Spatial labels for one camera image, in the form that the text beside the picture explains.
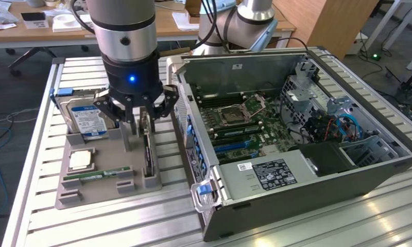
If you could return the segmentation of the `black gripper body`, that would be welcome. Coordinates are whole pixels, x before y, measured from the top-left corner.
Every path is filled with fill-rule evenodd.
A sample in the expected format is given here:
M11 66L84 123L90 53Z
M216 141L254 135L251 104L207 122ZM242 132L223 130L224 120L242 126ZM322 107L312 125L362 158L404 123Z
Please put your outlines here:
M134 107L155 106L163 94L163 83L159 78L159 51L150 56L130 62L111 59L102 55L110 81L110 96L122 104L132 103Z

